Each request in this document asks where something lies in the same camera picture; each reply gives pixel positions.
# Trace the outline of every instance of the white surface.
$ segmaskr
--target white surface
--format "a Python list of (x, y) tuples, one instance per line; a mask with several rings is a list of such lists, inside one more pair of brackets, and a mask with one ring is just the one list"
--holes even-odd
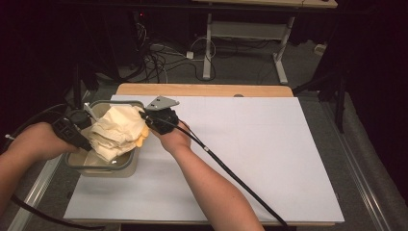
[[(113, 99), (146, 105), (155, 97), (114, 95)], [(297, 98), (169, 97), (180, 101), (173, 107), (177, 115), (285, 221), (344, 221)], [(198, 145), (192, 148), (233, 181)], [(261, 221), (275, 221), (239, 189)], [(133, 176), (81, 176), (64, 217), (206, 220), (176, 162), (152, 134), (141, 148)]]

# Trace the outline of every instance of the floor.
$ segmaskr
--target floor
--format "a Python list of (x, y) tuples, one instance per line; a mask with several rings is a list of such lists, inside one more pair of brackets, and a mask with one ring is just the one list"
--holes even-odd
[[(220, 40), (216, 43), (217, 54), (213, 58), (215, 79), (200, 80), (202, 62), (182, 61), (184, 54), (166, 44), (165, 53), (160, 53), (165, 63), (156, 64), (162, 70), (161, 83), (189, 84), (235, 84), (235, 85), (279, 85), (276, 70), (271, 62), (271, 51), (279, 46), (276, 42), (245, 41), (245, 46), (231, 45)], [(288, 45), (283, 64), (292, 89), (311, 80), (320, 56), (313, 52), (315, 44), (307, 42), (298, 46)], [(146, 61), (148, 67), (154, 67)], [(121, 68), (121, 73), (131, 70)], [(99, 74), (100, 88), (91, 91), (87, 100), (109, 99), (115, 94), (117, 83)], [(156, 83), (158, 78), (151, 78)], [(364, 128), (356, 116), (352, 101), (347, 97), (344, 111), (344, 133), (333, 124), (333, 103), (319, 102), (316, 92), (302, 92), (299, 96), (303, 112), (311, 129), (321, 159), (336, 192), (345, 222), (331, 227), (299, 227), (297, 230), (408, 230), (408, 210), (386, 170), (382, 167)], [(32, 167), (21, 181), (16, 194), (24, 198), (39, 175), (44, 163)], [(64, 216), (69, 197), (75, 189), (79, 173), (59, 163), (38, 208), (56, 218)], [(11, 204), (0, 219), (0, 230), (7, 230), (18, 208)], [(118, 230), (118, 224), (106, 224), (105, 230)], [(77, 230), (32, 216), (24, 230)]]

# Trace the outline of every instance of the wooden edge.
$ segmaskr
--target wooden edge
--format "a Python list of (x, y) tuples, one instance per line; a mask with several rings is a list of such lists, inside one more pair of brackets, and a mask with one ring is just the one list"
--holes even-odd
[[(123, 224), (175, 224), (175, 225), (206, 225), (210, 224), (206, 220), (129, 220), (129, 219), (81, 219), (81, 218), (72, 218), (72, 222), (76, 223), (123, 223)], [(279, 221), (261, 221), (264, 226), (281, 226)], [(328, 227), (336, 225), (336, 222), (307, 222), (307, 221), (297, 221), (297, 222), (287, 222), (289, 226), (295, 227)]]
[(121, 84), (116, 94), (173, 96), (293, 97), (287, 86)]
[(295, 7), (295, 8), (325, 8), (336, 9), (338, 3), (336, 0), (193, 0), (204, 3), (224, 3), (224, 4), (250, 4), (276, 7)]

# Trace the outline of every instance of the hand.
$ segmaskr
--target hand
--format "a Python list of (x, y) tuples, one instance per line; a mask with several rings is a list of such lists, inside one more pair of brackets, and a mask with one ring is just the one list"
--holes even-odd
[(58, 138), (50, 124), (40, 122), (30, 125), (18, 135), (8, 151), (26, 155), (36, 162), (53, 159), (65, 152), (78, 152), (79, 148)]
[[(179, 127), (183, 128), (186, 131), (189, 131), (189, 128), (186, 127), (181, 121), (178, 124)], [(184, 134), (182, 131), (174, 128), (170, 133), (160, 135), (156, 131), (152, 130), (152, 133), (160, 139), (163, 148), (170, 154), (175, 154), (177, 151), (183, 149), (191, 149), (191, 139), (189, 136)]]

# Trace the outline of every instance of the dark background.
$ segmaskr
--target dark background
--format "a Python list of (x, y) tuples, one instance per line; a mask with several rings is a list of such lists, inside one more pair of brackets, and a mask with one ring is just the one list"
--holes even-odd
[[(330, 71), (339, 71), (346, 76), (346, 89), (357, 114), (378, 156), (407, 201), (408, 185), (404, 179), (408, 175), (408, 119), (405, 115), (408, 110), (407, 3), (397, 0), (338, 2), (339, 10), (362, 11), (376, 2), (378, 8), (370, 15), (359, 16), (300, 15), (290, 41), (294, 44), (308, 39), (318, 43), (329, 41), (314, 78), (322, 78)], [(166, 14), (155, 17), (152, 13), (154, 15), (154, 12), (148, 15), (151, 16), (147, 21), (149, 26), (171, 37), (174, 30), (163, 26)], [(2, 1), (0, 135), (12, 133), (30, 116), (63, 103), (65, 94), (72, 87), (76, 62), (80, 61), (82, 77), (91, 89), (97, 88), (92, 75), (95, 69), (112, 73), (118, 65), (127, 64), (126, 59), (115, 58), (121, 54), (120, 49), (126, 47), (116, 47), (115, 53), (112, 47), (117, 44), (109, 43), (106, 38), (109, 26), (103, 27), (99, 23), (104, 20), (115, 23), (123, 20), (121, 15), (106, 17), (88, 9), (85, 20), (89, 24), (84, 24), (79, 12), (62, 9), (52, 1)], [(172, 13), (171, 16), (186, 28), (183, 31), (187, 33), (174, 35), (181, 46), (188, 43), (191, 35), (205, 29), (205, 24), (200, 24), (197, 19), (202, 15)], [(89, 31), (95, 34), (93, 39), (89, 37)], [(124, 27), (109, 35), (120, 39), (131, 34), (132, 29)], [(128, 56), (138, 59), (137, 53)], [(318, 86), (318, 90), (332, 84)]]

